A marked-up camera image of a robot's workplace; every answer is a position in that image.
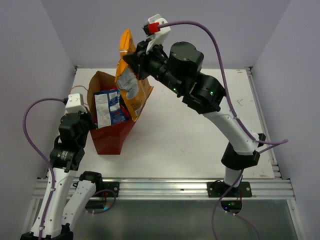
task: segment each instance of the cable connector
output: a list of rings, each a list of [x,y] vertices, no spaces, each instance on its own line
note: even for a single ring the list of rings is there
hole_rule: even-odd
[[[68,100],[69,100],[69,98],[65,97],[65,98],[63,99],[63,104],[66,105],[67,102],[68,102]]]
[[[149,27],[149,33],[150,33],[150,34],[154,34],[154,33],[160,32],[159,24],[160,24],[159,22],[150,23],[150,24],[148,25],[148,27]]]

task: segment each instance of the lavender wall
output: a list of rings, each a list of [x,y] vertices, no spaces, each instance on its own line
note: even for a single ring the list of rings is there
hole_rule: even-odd
[[[291,178],[308,239],[319,239],[320,1],[291,0],[253,78],[282,175]]]
[[[212,30],[227,68],[253,66],[290,0],[41,0],[74,65],[114,68],[121,34],[132,30],[138,43],[141,27],[160,13],[168,21],[194,20]],[[203,66],[218,67],[209,37],[195,26],[175,26],[166,50],[187,41],[206,53]]]
[[[26,141],[22,118],[29,104],[63,98],[73,81],[73,65],[38,0],[0,3],[0,239],[20,239],[37,176],[45,166]],[[58,132],[61,103],[31,111],[31,138],[46,154]]]

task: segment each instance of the red paper bag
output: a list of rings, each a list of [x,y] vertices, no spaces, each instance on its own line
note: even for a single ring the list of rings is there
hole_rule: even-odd
[[[97,119],[95,93],[115,86],[115,77],[108,73],[97,71],[91,78],[86,99],[94,120]],[[99,155],[119,155],[122,145],[135,123],[132,120],[128,120],[91,130],[90,133],[96,152]]]

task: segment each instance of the orange chip bag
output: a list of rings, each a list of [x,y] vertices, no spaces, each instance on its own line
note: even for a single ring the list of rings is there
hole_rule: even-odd
[[[121,59],[116,67],[115,85],[120,90],[123,101],[134,122],[139,118],[154,88],[150,86],[147,78],[138,80],[128,64],[123,60],[125,54],[133,53],[135,50],[136,46],[130,29],[126,29],[119,44]]]

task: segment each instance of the robotic arm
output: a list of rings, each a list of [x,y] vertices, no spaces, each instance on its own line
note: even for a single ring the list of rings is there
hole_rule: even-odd
[[[54,189],[53,176],[49,171],[38,216],[30,232],[23,234],[20,240],[72,240],[73,228],[86,203],[94,193],[103,189],[101,174],[85,171],[79,178],[75,193],[65,206],[69,189],[85,154],[87,135],[89,130],[96,128],[91,114],[84,107],[81,94],[70,94],[65,110],[66,114],[60,120],[60,135],[55,139],[50,153],[55,178]],[[44,227],[39,227],[44,214]]]
[[[148,38],[137,44],[136,51],[126,54],[128,63],[139,80],[148,76],[172,90],[182,102],[214,123],[229,140],[221,162],[225,165],[224,183],[232,185],[240,171],[258,164],[262,146],[243,131],[231,113],[226,99],[226,91],[213,76],[200,72],[204,54],[189,42],[176,42],[170,54],[163,50],[163,42],[170,27],[157,29],[157,25],[167,23],[159,14],[148,19],[143,27]],[[251,131],[257,139],[266,136]]]

